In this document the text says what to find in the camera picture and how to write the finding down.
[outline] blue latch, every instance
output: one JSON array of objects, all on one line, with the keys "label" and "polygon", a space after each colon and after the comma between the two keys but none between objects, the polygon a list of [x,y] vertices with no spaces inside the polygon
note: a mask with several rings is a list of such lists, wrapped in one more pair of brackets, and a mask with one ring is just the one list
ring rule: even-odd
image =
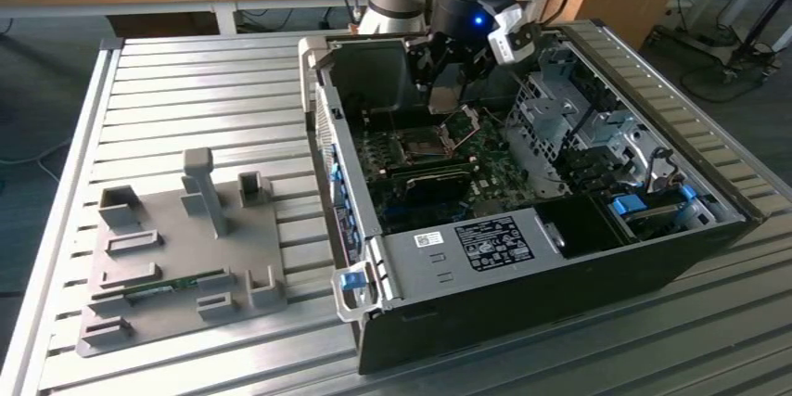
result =
[{"label": "blue latch", "polygon": [[619,215],[647,209],[645,201],[638,195],[625,195],[614,200],[614,208]]},{"label": "blue latch", "polygon": [[367,274],[363,271],[342,274],[342,291],[353,291],[366,287],[367,283]]},{"label": "blue latch", "polygon": [[345,173],[342,172],[342,166],[338,162],[331,166],[331,180],[338,181],[345,179]]},{"label": "blue latch", "polygon": [[695,197],[698,197],[698,192],[695,190],[695,188],[693,188],[690,185],[685,185],[682,187],[682,195],[685,196],[685,199],[687,199],[689,201],[691,201]]}]

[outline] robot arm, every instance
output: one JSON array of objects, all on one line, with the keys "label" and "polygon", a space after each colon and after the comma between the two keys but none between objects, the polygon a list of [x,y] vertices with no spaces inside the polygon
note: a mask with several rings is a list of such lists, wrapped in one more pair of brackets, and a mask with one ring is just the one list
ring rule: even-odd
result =
[{"label": "robot arm", "polygon": [[[422,1],[370,0],[377,7],[367,12],[361,32],[414,31],[422,27],[422,17],[415,14],[415,5]],[[415,19],[397,26],[401,18],[405,22],[407,14],[399,8],[406,5],[411,5]],[[427,97],[450,64],[461,66],[459,83],[465,88],[487,77],[497,65],[515,64],[534,53],[539,25],[527,21],[515,0],[434,0],[431,9],[423,36],[406,40],[414,82]]]}]

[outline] desk leg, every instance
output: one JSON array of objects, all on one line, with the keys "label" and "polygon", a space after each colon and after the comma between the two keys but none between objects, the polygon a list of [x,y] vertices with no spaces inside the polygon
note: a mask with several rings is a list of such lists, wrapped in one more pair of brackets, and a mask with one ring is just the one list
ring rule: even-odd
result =
[{"label": "desk leg", "polygon": [[215,3],[215,16],[218,19],[218,28],[221,29],[221,34],[237,34],[237,21],[234,20],[235,11],[235,2]]}]

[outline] gray carpet floor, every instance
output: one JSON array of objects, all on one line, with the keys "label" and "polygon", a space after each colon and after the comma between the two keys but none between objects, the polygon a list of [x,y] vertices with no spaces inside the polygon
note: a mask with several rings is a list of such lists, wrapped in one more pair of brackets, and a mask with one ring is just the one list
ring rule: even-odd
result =
[{"label": "gray carpet floor", "polygon": [[[718,10],[729,0],[715,0],[698,29],[715,26]],[[750,26],[771,0],[754,0],[738,26]],[[325,9],[295,11],[283,31],[314,30]],[[287,19],[287,11],[270,11],[255,18],[270,28]],[[346,12],[335,8],[331,24],[343,27]],[[786,5],[763,39],[769,42],[792,22],[792,6]],[[0,19],[0,30],[6,21]],[[113,37],[105,18],[18,19],[6,36],[0,36],[0,159],[21,159],[41,153],[67,139],[74,132],[86,88],[91,78],[99,42]],[[690,70],[713,64],[698,52],[671,40],[662,40],[643,49],[643,55],[675,83]],[[781,54],[783,63],[792,55]],[[691,85],[703,94],[719,97],[754,88],[753,82],[723,86],[718,70],[691,78]],[[759,159],[792,182],[792,77],[789,68],[773,76],[739,99],[727,104],[698,101],[729,132]],[[61,173],[67,149],[46,159],[47,167]],[[57,183],[35,164],[0,165],[0,293],[25,290]],[[0,298],[0,358],[11,336],[21,298]]]}]

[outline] power supply label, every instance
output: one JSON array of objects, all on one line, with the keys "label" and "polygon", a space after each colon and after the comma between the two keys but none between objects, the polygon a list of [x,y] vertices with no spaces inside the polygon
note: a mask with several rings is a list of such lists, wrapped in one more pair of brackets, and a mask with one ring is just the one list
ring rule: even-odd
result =
[{"label": "power supply label", "polygon": [[534,259],[534,252],[511,217],[458,226],[457,236],[477,271]]}]

